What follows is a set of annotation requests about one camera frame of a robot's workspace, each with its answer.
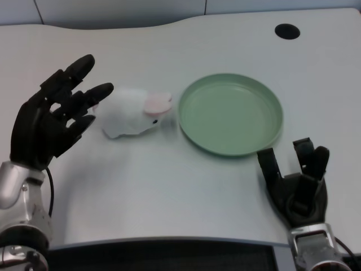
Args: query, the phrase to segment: wall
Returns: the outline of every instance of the wall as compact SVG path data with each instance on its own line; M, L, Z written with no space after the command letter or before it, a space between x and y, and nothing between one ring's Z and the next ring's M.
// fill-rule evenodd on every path
M0 25L148 27L205 14L354 7L361 0L0 0Z

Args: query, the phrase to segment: table surface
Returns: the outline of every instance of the table surface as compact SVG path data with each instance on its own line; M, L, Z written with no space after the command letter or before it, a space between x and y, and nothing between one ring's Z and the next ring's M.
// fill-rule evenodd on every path
M296 40L274 29L297 26ZM284 109L273 147L282 174L299 172L292 141L327 146L327 222L361 252L361 16L357 10L210 15L153 28L70 30L0 27L0 155L8 160L19 107L40 83L85 54L96 65L79 89L168 91L175 101L200 77L238 73L267 85ZM265 196L255 155L225 159L159 131L110 141L94 125L50 165L53 246L143 237L287 243ZM43 185L49 206L49 184Z

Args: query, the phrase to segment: green plate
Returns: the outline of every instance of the green plate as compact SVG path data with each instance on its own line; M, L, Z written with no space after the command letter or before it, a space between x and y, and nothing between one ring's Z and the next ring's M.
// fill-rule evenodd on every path
M269 88L233 74L194 82L183 93L178 113L191 141L226 156L251 154L269 146L283 122L281 104Z

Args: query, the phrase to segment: black panel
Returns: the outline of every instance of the black panel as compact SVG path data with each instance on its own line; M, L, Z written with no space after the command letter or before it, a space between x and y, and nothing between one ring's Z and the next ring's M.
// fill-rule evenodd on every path
M50 251L51 271L277 271L271 246L221 241L132 241Z

